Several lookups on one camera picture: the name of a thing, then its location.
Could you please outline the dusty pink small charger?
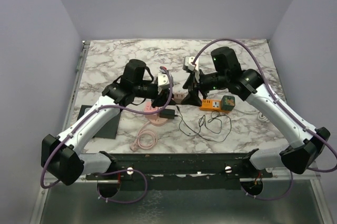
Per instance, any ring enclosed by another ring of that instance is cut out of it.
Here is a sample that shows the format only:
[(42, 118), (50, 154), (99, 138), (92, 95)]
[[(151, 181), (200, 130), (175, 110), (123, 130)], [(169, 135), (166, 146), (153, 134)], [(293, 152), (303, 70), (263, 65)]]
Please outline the dusty pink small charger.
[(184, 100), (185, 97), (186, 97), (185, 93), (175, 93), (174, 102), (176, 104), (181, 104), (181, 102)]

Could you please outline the pink cube socket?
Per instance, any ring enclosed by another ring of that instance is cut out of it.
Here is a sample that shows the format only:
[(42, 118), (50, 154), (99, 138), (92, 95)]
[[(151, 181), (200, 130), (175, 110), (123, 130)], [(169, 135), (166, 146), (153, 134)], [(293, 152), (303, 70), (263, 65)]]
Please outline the pink cube socket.
[(145, 115), (155, 115), (158, 114), (159, 108), (152, 107), (151, 102), (146, 102), (144, 106), (144, 114)]

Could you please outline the black power adapter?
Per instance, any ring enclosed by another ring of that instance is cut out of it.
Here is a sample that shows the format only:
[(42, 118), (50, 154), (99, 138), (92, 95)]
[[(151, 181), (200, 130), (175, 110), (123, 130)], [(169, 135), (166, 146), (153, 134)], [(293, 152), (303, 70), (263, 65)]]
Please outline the black power adapter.
[(173, 109), (164, 109), (159, 112), (159, 117), (163, 119), (172, 120), (175, 118), (175, 110)]

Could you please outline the pink round power hub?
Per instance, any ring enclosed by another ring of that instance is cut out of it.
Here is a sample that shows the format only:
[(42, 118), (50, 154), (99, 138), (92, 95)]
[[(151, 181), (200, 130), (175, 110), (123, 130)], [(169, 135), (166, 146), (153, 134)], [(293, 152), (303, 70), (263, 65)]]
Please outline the pink round power hub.
[(149, 119), (149, 122), (153, 126), (163, 126), (168, 122), (168, 119), (158, 117), (156, 119)]

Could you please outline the orange power strip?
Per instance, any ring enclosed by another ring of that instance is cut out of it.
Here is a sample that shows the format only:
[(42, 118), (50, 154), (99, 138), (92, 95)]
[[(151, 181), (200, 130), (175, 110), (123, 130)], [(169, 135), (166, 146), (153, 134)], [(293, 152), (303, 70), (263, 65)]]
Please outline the orange power strip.
[(210, 100), (210, 99), (203, 99), (202, 106), (199, 107), (201, 111), (218, 111), (221, 113), (230, 113), (229, 110), (221, 109), (221, 101), (220, 100)]

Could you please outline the green cube socket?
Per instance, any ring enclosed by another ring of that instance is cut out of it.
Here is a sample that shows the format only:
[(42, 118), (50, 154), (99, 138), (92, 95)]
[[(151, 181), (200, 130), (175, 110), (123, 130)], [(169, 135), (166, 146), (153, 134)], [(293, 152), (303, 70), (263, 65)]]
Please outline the green cube socket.
[(232, 111), (236, 106), (235, 97), (231, 95), (224, 95), (220, 102), (222, 111)]

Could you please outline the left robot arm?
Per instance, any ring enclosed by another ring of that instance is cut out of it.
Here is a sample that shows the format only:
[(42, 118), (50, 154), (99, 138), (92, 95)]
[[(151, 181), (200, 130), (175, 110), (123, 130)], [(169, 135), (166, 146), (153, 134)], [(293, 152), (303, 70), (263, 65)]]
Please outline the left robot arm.
[(82, 151), (92, 137), (112, 118), (128, 108), (135, 98), (159, 99), (166, 97), (160, 109), (164, 110), (172, 99), (173, 78), (168, 69), (160, 67), (157, 77), (144, 80), (150, 69), (146, 63), (131, 59), (124, 72), (113, 83), (106, 86), (96, 103), (71, 127), (57, 136), (47, 135), (42, 141), (40, 183), (44, 184), (45, 174), (49, 172), (57, 181), (69, 186), (81, 175), (99, 173), (110, 179), (116, 174), (113, 157), (105, 152), (83, 154)]

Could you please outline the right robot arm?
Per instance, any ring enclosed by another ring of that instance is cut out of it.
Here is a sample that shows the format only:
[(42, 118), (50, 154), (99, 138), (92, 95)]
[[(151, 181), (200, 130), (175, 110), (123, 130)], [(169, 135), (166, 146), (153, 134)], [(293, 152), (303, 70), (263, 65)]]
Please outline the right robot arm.
[(330, 132), (316, 128), (290, 109), (256, 70), (243, 70), (233, 49), (219, 47), (211, 57), (215, 72), (210, 74), (202, 72), (197, 58), (185, 57), (183, 70), (190, 75), (183, 85), (188, 94), (182, 105), (202, 106), (200, 94), (206, 98), (211, 90), (228, 90), (260, 111), (288, 142), (283, 147), (251, 151), (242, 163), (243, 173), (254, 177), (266, 168), (285, 167), (303, 174), (322, 152)]

